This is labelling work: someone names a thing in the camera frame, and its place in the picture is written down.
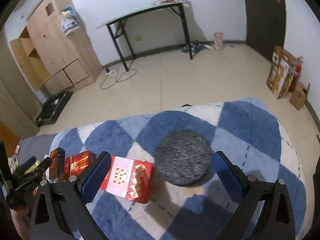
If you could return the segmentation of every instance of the blue and white blanket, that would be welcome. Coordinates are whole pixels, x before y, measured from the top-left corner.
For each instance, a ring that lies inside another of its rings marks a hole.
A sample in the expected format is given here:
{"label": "blue and white blanket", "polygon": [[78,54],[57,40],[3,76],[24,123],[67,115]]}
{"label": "blue and white blanket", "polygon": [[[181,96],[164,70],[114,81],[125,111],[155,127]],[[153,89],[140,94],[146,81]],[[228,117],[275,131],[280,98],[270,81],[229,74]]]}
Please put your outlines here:
{"label": "blue and white blanket", "polygon": [[[84,150],[108,151],[129,159],[154,160],[163,137],[179,129],[201,133],[213,151],[222,150],[245,174],[259,180],[285,180],[298,235],[306,212],[305,181],[288,134],[258,98],[183,107],[85,125],[59,133],[51,150],[61,147],[66,157]],[[165,182],[153,174],[150,202],[140,204],[99,190],[87,204],[109,239],[216,239],[237,208],[217,174],[194,189]],[[260,209],[252,219],[252,230]]]}

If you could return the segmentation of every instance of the power cord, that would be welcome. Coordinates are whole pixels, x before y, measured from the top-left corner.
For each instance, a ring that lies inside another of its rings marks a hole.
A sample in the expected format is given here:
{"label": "power cord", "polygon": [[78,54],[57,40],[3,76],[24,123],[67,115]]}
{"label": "power cord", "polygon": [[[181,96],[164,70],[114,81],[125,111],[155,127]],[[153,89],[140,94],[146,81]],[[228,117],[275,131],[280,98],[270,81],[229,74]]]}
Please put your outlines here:
{"label": "power cord", "polygon": [[[125,81],[125,80],[133,77],[133,76],[137,73],[137,70],[136,70],[135,68],[131,68],[131,69],[129,69],[129,71],[125,71],[125,72],[123,72],[123,73],[119,76],[119,70],[118,70],[116,67],[112,67],[112,66],[111,66],[111,67],[108,67],[108,68],[113,68],[114,70],[117,71],[116,81],[115,81],[112,85],[110,85],[110,86],[108,86],[108,87],[106,87],[106,88],[102,88],[102,85],[104,84],[104,82],[107,80],[107,78],[108,78],[108,76],[109,76],[109,75],[107,75],[107,76],[105,77],[104,81],[103,81],[103,82],[101,83],[101,85],[100,85],[100,88],[101,88],[102,90],[108,89],[108,88],[112,87],[112,86],[113,86],[114,84],[116,84],[116,83],[123,82],[123,81]],[[129,72],[132,71],[132,70],[134,71],[133,75],[131,75],[130,77],[127,77],[127,78],[124,79],[124,80],[119,80],[124,73],[129,73]]]}

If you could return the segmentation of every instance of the black table leg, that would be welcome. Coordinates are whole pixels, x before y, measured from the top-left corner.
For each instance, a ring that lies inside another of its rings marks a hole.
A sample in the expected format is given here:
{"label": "black table leg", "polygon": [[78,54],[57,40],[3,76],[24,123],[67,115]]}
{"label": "black table leg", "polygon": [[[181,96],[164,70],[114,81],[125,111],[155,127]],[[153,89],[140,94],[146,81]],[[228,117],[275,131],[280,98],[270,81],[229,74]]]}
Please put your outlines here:
{"label": "black table leg", "polygon": [[122,24],[122,22],[119,22],[119,24],[120,24],[120,27],[121,27],[121,29],[122,29],[121,31],[122,31],[122,33],[123,33],[123,35],[124,35],[124,38],[125,38],[125,40],[126,40],[127,43],[128,43],[129,49],[130,49],[130,51],[131,51],[131,55],[132,55],[133,59],[136,59],[136,55],[135,55],[134,52],[133,52],[133,49],[132,49],[131,44],[130,44],[130,42],[129,42],[127,33],[126,33],[125,30],[124,30],[124,25]]}
{"label": "black table leg", "polygon": [[184,37],[186,38],[186,44],[189,46],[190,59],[193,59],[193,57],[192,57],[192,50],[191,50],[191,44],[190,44],[189,31],[188,31],[188,25],[187,25],[186,16],[185,16],[185,14],[184,14],[183,5],[182,5],[182,4],[179,4],[178,7],[179,7],[179,13],[180,13],[180,17],[181,17],[181,22],[182,22]]}
{"label": "black table leg", "polygon": [[111,30],[110,25],[107,25],[107,27],[108,27],[108,30],[109,30],[109,32],[110,32],[111,38],[112,38],[112,40],[113,40],[113,43],[115,44],[116,50],[118,51],[118,54],[119,54],[120,59],[121,59],[121,62],[122,62],[122,64],[124,65],[125,71],[129,71],[129,69],[128,69],[128,67],[127,67],[127,64],[126,64],[126,62],[125,62],[125,60],[124,60],[124,58],[123,58],[123,56],[122,56],[121,50],[119,49],[118,43],[117,43],[117,41],[116,41],[116,38],[115,38],[114,35],[113,35],[113,31]]}

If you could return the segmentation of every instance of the gray round cushion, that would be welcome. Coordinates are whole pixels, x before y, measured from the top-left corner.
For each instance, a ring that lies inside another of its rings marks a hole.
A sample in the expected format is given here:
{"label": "gray round cushion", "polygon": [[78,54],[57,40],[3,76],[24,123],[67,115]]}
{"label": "gray round cushion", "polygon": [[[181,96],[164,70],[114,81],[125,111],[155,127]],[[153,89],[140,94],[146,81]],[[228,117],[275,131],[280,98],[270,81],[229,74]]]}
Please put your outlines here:
{"label": "gray round cushion", "polygon": [[211,164],[213,151],[198,132],[184,129],[162,139],[155,151],[155,166],[162,177],[177,186],[201,179]]}

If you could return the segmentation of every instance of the metal bolt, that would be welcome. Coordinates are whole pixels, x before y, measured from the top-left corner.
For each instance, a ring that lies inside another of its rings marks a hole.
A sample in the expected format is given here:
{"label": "metal bolt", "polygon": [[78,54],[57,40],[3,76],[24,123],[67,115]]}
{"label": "metal bolt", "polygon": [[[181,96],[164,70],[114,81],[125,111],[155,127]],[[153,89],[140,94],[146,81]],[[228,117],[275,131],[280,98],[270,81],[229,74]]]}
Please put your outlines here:
{"label": "metal bolt", "polygon": [[283,179],[278,179],[278,183],[281,185],[284,185],[284,180]]}
{"label": "metal bolt", "polygon": [[45,184],[47,184],[47,180],[46,179],[41,180],[40,185],[44,186]]}
{"label": "metal bolt", "polygon": [[249,181],[256,181],[256,177],[255,176],[253,176],[253,175],[248,175],[248,180]]}
{"label": "metal bolt", "polygon": [[77,179],[77,176],[76,175],[72,175],[69,177],[69,181],[73,182]]}

